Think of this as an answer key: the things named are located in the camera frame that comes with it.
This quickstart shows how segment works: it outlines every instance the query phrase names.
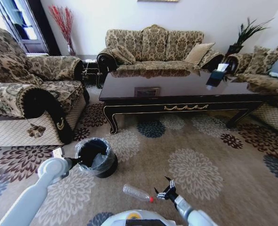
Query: sofa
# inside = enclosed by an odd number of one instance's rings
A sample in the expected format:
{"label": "sofa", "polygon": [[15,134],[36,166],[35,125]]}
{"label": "sofa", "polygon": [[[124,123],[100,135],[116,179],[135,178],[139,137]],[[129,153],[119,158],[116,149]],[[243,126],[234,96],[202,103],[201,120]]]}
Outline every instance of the sofa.
{"label": "sofa", "polygon": [[[201,62],[191,65],[185,62],[191,49],[202,43],[203,32],[200,31],[167,31],[152,25],[142,31],[108,30],[106,48],[97,57],[102,73],[115,70],[188,70],[208,69],[212,71],[222,61],[224,55],[209,50]],[[113,56],[112,50],[121,45],[126,47],[135,57],[131,65],[120,65]]]}
{"label": "sofa", "polygon": [[79,58],[27,56],[0,28],[0,146],[70,143],[88,101]]}
{"label": "sofa", "polygon": [[[257,71],[257,68],[260,69],[259,71],[263,71],[263,68],[270,70],[272,63],[278,59],[278,46],[273,51],[277,56],[275,59],[272,57],[255,58],[253,53],[243,53],[229,55],[226,61],[232,65],[232,73],[239,80],[249,83],[251,91],[273,91],[278,93],[278,78],[271,77],[268,73],[246,72],[247,68],[251,67],[252,60],[254,61],[254,68],[252,67],[254,71]],[[278,96],[265,103],[253,115],[278,130]]]}

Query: table leg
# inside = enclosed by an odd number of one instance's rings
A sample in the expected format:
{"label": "table leg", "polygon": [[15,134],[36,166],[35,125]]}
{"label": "table leg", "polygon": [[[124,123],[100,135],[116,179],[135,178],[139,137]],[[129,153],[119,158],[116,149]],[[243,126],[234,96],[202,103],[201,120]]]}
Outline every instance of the table leg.
{"label": "table leg", "polygon": [[107,121],[111,125],[110,133],[116,134],[118,131],[117,121],[115,119],[115,113],[112,111],[111,107],[107,107],[106,105],[103,107],[103,113],[107,119]]}
{"label": "table leg", "polygon": [[233,116],[227,123],[226,123],[226,127],[231,129],[234,128],[237,123],[239,121],[241,121],[244,117],[250,115],[252,112],[254,112],[257,108],[259,108],[260,106],[262,106],[263,103],[260,104],[256,104],[255,106],[253,106],[250,109],[243,109],[240,110],[235,116]]}

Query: vase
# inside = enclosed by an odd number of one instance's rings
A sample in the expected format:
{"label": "vase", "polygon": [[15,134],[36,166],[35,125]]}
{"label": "vase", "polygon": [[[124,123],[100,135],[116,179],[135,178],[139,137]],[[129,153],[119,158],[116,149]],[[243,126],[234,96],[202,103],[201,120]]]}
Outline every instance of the vase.
{"label": "vase", "polygon": [[231,54],[239,53],[241,51],[242,47],[244,47],[244,46],[230,45],[229,49],[226,53],[226,57]]}
{"label": "vase", "polygon": [[68,52],[70,56],[75,56],[76,52],[74,50],[73,44],[72,44],[72,40],[71,38],[69,38],[67,41],[67,46],[68,46]]}

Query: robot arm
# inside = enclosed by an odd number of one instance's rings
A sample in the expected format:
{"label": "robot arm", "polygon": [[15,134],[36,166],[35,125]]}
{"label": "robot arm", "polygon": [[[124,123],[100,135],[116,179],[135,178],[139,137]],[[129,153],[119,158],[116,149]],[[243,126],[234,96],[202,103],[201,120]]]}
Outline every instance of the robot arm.
{"label": "robot arm", "polygon": [[166,179],[169,180],[170,185],[163,192],[160,193],[155,189],[158,199],[170,199],[189,226],[218,226],[205,212],[194,210],[181,195],[176,193],[174,181],[168,177]]}
{"label": "robot arm", "polygon": [[0,226],[28,226],[48,194],[48,186],[69,175],[76,163],[69,158],[50,158],[39,169],[39,180],[25,189],[0,221]]}

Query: picture frame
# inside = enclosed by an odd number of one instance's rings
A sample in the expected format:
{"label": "picture frame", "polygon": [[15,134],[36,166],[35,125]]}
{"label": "picture frame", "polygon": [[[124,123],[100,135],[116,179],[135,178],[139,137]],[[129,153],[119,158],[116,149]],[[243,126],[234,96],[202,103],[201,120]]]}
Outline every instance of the picture frame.
{"label": "picture frame", "polygon": [[160,87],[135,87],[134,97],[157,97]]}

